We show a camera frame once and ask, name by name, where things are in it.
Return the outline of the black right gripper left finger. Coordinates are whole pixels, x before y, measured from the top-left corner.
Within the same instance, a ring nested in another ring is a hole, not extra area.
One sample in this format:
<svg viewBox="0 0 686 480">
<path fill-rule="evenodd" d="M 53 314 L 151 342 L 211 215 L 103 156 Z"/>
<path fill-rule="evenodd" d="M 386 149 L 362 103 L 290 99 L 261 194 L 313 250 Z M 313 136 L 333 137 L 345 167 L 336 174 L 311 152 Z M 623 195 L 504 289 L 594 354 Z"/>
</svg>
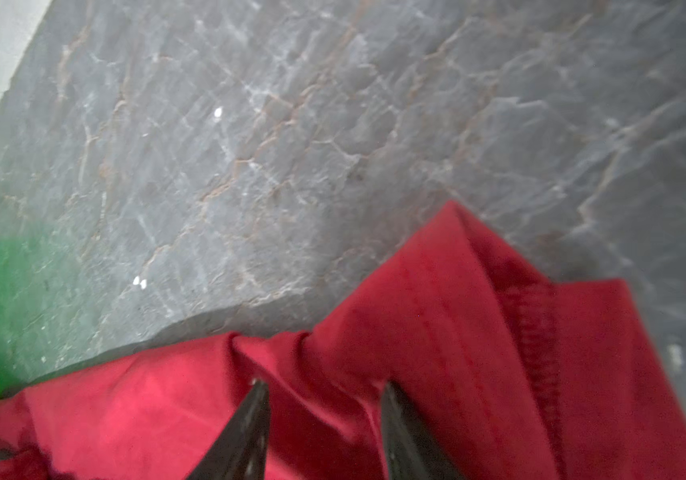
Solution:
<svg viewBox="0 0 686 480">
<path fill-rule="evenodd" d="M 187 480 L 263 480 L 271 409 L 268 385 L 258 380 Z"/>
</svg>

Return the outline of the red t shirt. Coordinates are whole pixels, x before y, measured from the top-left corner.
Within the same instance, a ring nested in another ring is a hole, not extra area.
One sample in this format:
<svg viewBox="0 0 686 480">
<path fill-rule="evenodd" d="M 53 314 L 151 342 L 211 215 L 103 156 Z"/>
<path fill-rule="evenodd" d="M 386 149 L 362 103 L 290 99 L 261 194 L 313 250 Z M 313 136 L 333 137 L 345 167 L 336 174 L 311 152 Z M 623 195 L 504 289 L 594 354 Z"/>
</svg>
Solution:
<svg viewBox="0 0 686 480">
<path fill-rule="evenodd" d="M 449 203 L 324 321 L 146 350 L 0 400 L 0 479 L 182 479 L 253 383 L 270 479 L 381 479 L 394 382 L 470 479 L 686 479 L 623 281 L 554 283 Z"/>
</svg>

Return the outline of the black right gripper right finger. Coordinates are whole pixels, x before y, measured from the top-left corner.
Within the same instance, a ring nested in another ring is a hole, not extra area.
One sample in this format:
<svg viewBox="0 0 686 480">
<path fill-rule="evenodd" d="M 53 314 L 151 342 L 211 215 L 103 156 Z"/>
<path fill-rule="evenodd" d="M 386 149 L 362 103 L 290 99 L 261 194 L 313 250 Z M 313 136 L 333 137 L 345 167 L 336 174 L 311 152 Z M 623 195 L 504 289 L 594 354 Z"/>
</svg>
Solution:
<svg viewBox="0 0 686 480">
<path fill-rule="evenodd" d="M 380 400 L 381 435 L 390 480 L 463 480 L 410 401 L 394 382 Z"/>
</svg>

